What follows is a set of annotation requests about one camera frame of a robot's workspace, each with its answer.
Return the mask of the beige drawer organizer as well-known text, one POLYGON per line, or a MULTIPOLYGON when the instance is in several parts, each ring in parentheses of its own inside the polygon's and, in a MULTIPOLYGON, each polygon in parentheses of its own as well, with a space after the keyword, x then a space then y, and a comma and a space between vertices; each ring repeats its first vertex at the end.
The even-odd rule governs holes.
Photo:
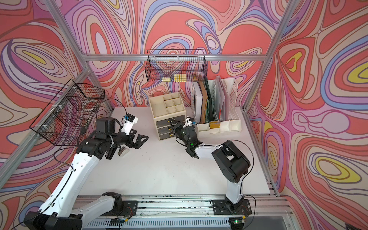
POLYGON ((184 122, 186 109, 179 93, 170 93, 149 98, 159 140, 174 136, 170 120, 184 122))

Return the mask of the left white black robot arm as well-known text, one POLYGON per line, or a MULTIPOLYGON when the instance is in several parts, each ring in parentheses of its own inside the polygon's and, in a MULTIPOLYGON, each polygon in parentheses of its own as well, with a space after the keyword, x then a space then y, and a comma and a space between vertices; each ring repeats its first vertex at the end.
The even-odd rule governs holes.
POLYGON ((30 230, 80 230, 106 213, 116 217, 126 214, 131 218, 132 209, 124 211, 121 194, 115 192, 105 192, 80 209, 73 209, 73 206, 90 173, 103 157, 111 160, 123 145, 139 149, 148 139, 135 130, 129 134, 95 131, 78 146, 72 163, 50 197, 38 211, 26 214, 26 227, 30 230))

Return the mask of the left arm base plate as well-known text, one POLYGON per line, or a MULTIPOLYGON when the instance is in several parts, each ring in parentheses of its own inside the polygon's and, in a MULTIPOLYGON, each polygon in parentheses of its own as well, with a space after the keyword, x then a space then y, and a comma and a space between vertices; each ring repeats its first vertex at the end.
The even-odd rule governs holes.
POLYGON ((136 215, 137 206, 138 201, 135 200, 117 202, 110 212, 104 213, 102 216, 133 217, 136 215))

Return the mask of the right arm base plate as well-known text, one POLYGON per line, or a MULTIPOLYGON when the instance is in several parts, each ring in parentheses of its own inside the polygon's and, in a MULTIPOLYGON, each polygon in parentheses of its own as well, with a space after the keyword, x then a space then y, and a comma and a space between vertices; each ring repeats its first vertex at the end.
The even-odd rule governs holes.
POLYGON ((235 204, 227 198, 223 200, 211 200, 210 205, 213 208, 214 215, 243 215, 248 217, 253 213, 248 199, 241 199, 235 204))

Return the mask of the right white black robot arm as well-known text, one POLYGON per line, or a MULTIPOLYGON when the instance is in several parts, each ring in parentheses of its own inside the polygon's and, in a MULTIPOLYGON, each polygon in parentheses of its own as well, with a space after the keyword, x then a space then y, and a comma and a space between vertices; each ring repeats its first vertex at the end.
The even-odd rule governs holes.
POLYGON ((198 123, 191 117, 185 121, 168 119, 173 134, 185 147, 187 154, 196 159, 213 159, 221 173, 228 180, 225 201, 231 205, 243 199, 242 182, 251 167, 251 162, 231 140, 222 144, 205 144, 198 139, 198 123))

